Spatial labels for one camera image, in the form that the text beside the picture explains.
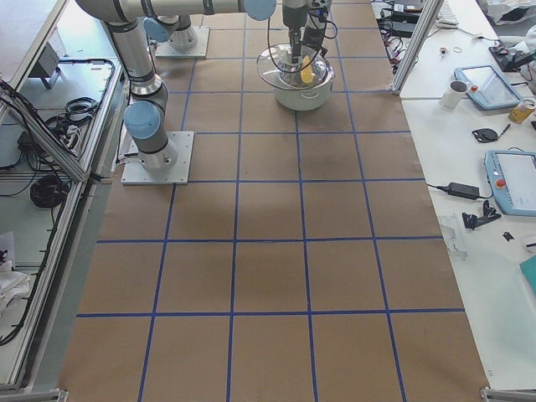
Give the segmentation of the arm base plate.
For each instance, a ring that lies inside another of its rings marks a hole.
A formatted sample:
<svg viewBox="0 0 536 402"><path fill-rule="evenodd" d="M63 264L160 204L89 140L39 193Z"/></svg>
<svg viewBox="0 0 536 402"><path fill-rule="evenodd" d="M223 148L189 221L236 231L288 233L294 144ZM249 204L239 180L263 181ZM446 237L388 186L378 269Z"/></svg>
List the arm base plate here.
<svg viewBox="0 0 536 402"><path fill-rule="evenodd" d="M204 59L208 50L210 28L190 26L176 31L165 43L157 45L158 59Z"/></svg>
<svg viewBox="0 0 536 402"><path fill-rule="evenodd" d="M124 185L187 184L193 152L193 131L168 131L167 146L160 152L139 152L135 142L125 155Z"/></svg>

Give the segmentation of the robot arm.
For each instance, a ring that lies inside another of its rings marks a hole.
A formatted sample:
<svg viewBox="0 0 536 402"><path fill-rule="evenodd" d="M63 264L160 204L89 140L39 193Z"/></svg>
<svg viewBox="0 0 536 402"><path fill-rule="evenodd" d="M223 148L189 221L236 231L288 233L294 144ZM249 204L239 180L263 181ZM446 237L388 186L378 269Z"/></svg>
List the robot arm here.
<svg viewBox="0 0 536 402"><path fill-rule="evenodd" d="M275 1L78 1L100 20L130 81L133 103L123 121L135 142L141 165L148 171L170 168L178 159L177 147L164 128L168 89L156 73L143 32L166 38L189 27L196 14L246 13L256 21L269 19Z"/></svg>
<svg viewBox="0 0 536 402"><path fill-rule="evenodd" d="M319 50L325 35L331 3L329 1L283 1L282 21L288 28L291 50L303 46ZM275 1L143 1L144 29L150 38L166 42L177 31L189 30L194 14L246 13L257 21L270 19Z"/></svg>

